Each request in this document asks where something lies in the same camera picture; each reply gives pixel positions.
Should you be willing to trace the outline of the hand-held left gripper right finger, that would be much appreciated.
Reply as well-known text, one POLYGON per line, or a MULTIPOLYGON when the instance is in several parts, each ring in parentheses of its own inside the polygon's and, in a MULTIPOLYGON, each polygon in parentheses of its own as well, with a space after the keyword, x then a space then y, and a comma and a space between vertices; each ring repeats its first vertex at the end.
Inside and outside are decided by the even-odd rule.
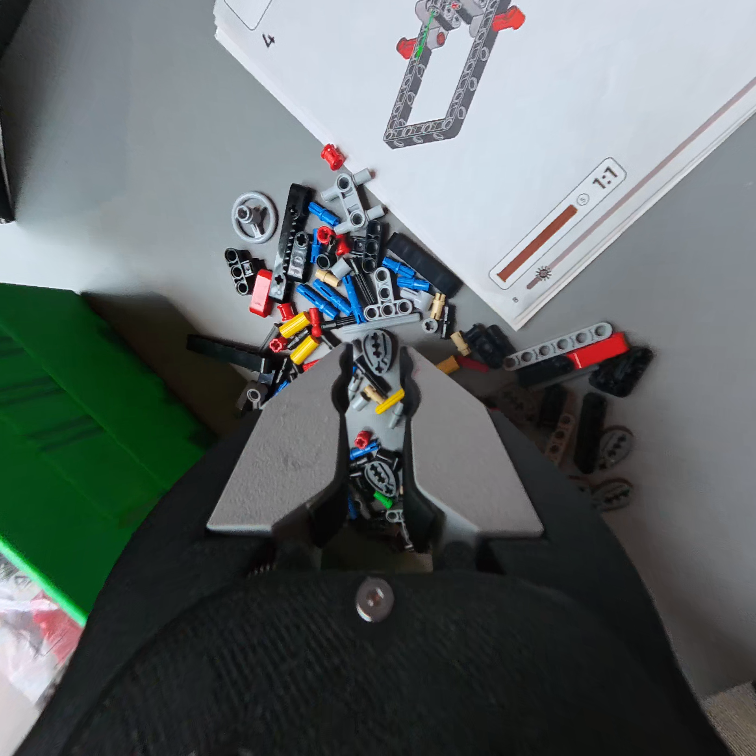
POLYGON ((403 347, 404 522, 416 551, 448 543, 537 539, 543 524, 487 408, 403 347))

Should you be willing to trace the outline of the green plastic bin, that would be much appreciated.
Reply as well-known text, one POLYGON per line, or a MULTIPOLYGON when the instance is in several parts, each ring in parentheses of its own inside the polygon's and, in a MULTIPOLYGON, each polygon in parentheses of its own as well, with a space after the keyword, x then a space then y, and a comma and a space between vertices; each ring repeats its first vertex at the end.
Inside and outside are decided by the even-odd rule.
POLYGON ((85 302, 1 285, 2 554, 78 624, 214 434, 85 302))

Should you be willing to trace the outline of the dark grey oval piece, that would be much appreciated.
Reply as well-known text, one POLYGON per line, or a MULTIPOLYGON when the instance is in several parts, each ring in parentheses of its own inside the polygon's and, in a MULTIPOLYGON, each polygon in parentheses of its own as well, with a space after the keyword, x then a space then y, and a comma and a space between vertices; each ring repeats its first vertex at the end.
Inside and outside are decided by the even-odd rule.
POLYGON ((612 478, 601 482, 591 491, 593 508, 602 513, 622 509, 629 505, 634 496, 634 486, 623 478, 612 478))
POLYGON ((392 467, 383 460, 370 460, 364 466, 364 478, 373 489, 382 495, 395 498, 398 494, 398 479, 392 467))
POLYGON ((612 468, 627 459, 634 442, 634 434, 623 426, 605 428, 600 436, 598 469, 612 468))
POLYGON ((383 329, 368 330, 362 338, 362 354, 374 374, 386 375, 395 358, 392 334, 383 329))

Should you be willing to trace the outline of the white instruction booklet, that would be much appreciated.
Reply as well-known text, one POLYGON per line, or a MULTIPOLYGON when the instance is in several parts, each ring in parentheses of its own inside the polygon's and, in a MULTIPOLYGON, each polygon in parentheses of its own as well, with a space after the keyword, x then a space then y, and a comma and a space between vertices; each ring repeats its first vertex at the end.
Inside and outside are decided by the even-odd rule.
POLYGON ((754 2, 214 16, 216 39, 515 330, 754 113, 754 2))

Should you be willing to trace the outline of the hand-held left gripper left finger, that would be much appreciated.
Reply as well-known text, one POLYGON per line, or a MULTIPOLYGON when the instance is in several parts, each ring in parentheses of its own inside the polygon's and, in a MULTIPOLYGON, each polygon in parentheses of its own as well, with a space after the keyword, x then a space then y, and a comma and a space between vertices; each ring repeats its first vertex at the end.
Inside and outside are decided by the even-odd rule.
POLYGON ((206 527, 324 547, 348 512, 347 385, 342 344, 261 411, 206 527))

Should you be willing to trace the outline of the pile of plastic building pieces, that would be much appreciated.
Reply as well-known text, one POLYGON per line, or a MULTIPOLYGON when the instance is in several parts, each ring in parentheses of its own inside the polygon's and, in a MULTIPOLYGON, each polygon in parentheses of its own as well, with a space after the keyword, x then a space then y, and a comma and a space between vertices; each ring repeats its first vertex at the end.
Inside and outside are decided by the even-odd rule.
POLYGON ((308 310, 289 317, 280 324, 278 336, 272 340, 276 354, 285 352, 288 363, 274 375, 271 392, 264 398, 263 409, 274 396, 290 387, 301 375, 311 370, 325 355, 342 344, 353 348, 352 378, 347 385, 345 425, 348 438, 348 468, 346 478, 347 514, 366 519, 381 506, 388 523, 401 524, 411 543, 404 522, 404 389, 402 388, 399 358, 390 371, 374 374, 362 354, 362 338, 373 329, 387 330, 392 326, 412 324, 422 320, 417 294, 432 291, 433 304, 429 310, 444 311, 446 301, 455 296, 462 281, 440 260, 430 256, 402 233, 395 233, 387 242, 383 264, 379 264, 382 236, 379 233, 382 206, 365 209, 358 195, 358 186, 370 181, 373 172, 364 169, 352 174, 344 169, 336 175, 333 189, 323 192, 325 202, 344 199, 354 194, 346 207, 356 210, 337 226, 335 217, 326 221, 332 228, 324 250, 332 250, 333 265, 318 269, 310 283, 297 280, 298 293, 310 303, 308 310), (346 233, 367 227, 358 242, 352 261, 348 256, 337 257, 338 239, 346 233), (364 478, 364 466, 370 460, 383 460, 395 471, 398 494, 389 498, 375 491, 364 478))

